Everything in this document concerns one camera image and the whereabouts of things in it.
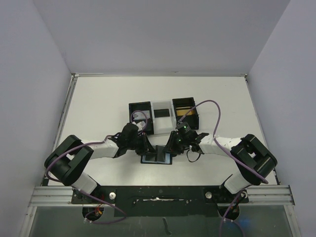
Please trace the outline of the black leather card holder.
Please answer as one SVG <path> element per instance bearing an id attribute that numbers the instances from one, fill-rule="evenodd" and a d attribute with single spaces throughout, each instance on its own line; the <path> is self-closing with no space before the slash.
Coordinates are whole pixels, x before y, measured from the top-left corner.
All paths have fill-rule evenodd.
<path id="1" fill-rule="evenodd" d="M 166 153 L 164 148 L 165 146 L 156 146 L 154 153 L 147 153 L 141 156 L 141 163 L 172 165 L 173 156 Z"/>

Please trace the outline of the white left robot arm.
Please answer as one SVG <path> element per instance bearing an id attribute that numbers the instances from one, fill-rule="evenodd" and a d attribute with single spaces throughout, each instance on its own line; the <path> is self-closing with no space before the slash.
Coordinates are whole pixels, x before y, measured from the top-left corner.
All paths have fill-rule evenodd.
<path id="1" fill-rule="evenodd" d="M 46 159 L 46 177 L 82 191 L 90 203 L 98 201 L 101 195 L 97 188 L 99 184 L 84 173 L 85 167 L 91 159 L 118 158 L 129 150 L 139 156 L 155 154 L 142 125 L 142 122 L 127 123 L 121 132 L 108 135 L 102 141 L 84 143 L 75 135 L 68 136 Z"/>

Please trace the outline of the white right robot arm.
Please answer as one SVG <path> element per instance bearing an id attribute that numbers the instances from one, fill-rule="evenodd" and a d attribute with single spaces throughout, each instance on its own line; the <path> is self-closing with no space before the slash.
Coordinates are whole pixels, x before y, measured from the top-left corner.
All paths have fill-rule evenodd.
<path id="1" fill-rule="evenodd" d="M 268 184 L 267 176 L 277 165 L 274 155 L 253 134 L 242 138 L 225 138 L 195 131 L 188 134 L 172 131 L 164 151 L 176 156 L 186 150 L 200 155 L 226 156 L 235 161 L 238 171 L 231 174 L 220 189 L 220 197 L 226 202 L 235 199 L 239 191 L 251 185 Z"/>

